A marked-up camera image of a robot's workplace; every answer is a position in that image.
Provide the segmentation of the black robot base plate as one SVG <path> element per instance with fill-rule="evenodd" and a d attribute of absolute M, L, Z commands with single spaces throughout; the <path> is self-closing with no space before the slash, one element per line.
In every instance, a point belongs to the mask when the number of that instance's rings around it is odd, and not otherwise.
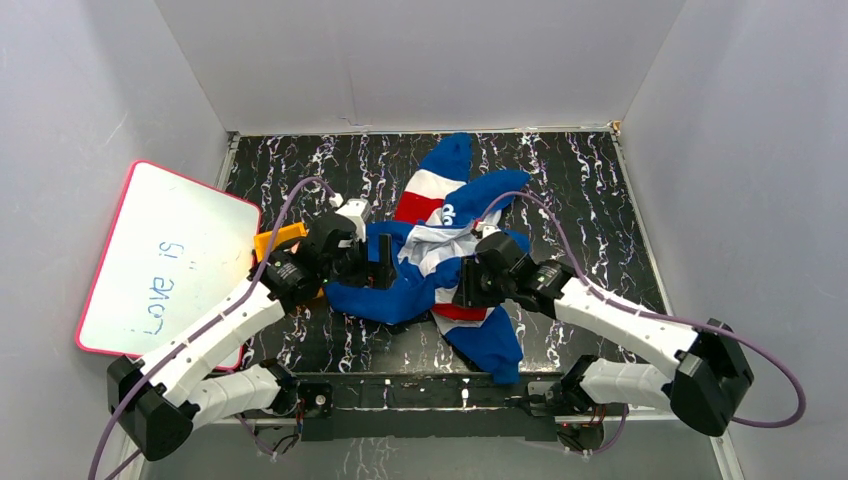
<path fill-rule="evenodd" d="M 620 404 L 591 406 L 559 390 L 558 372 L 498 385 L 482 373 L 307 374 L 283 409 L 246 414 L 260 432 L 302 426 L 304 442 L 365 437 L 512 437 L 592 454 L 620 433 Z"/>

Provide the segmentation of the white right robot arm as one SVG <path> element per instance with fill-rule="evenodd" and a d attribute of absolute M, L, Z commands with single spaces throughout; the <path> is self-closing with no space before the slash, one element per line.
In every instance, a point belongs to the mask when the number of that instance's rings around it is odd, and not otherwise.
<path fill-rule="evenodd" d="M 693 430 L 719 437 L 754 381 L 726 324 L 692 328 L 658 320 L 651 310 L 584 284 L 564 262 L 535 262 L 512 237 L 495 232 L 462 259 L 453 301 L 494 307 L 505 300 L 589 330 L 641 359 L 583 355 L 559 380 L 529 383 L 525 403 L 537 416 L 627 404 L 671 412 Z"/>

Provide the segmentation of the blue red white jacket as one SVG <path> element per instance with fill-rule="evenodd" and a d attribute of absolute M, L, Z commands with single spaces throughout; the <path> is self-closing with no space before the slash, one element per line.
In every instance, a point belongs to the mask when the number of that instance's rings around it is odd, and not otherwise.
<path fill-rule="evenodd" d="M 497 225 L 523 189 L 529 174 L 498 170 L 471 176 L 472 138 L 456 133 L 440 140 L 421 161 L 400 195 L 392 219 L 369 223 L 369 242 L 391 237 L 396 271 L 387 289 L 346 286 L 325 288 L 330 306 L 345 314 L 388 325 L 429 312 L 441 335 L 497 384 L 519 379 L 522 348 L 501 305 L 459 306 L 461 261 L 478 243 L 473 224 Z"/>

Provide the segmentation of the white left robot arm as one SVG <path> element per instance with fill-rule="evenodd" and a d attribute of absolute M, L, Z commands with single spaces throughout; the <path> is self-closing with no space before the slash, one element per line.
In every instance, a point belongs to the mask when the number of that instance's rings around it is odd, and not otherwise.
<path fill-rule="evenodd" d="M 387 233 L 370 236 L 356 213 L 329 213 L 306 234 L 271 238 L 260 262 L 225 299 L 174 339 L 107 369 L 110 424 L 157 461 L 199 428 L 250 410 L 275 416 L 314 406 L 307 387 L 277 360 L 211 377 L 237 347 L 330 284 L 386 289 L 395 258 Z"/>

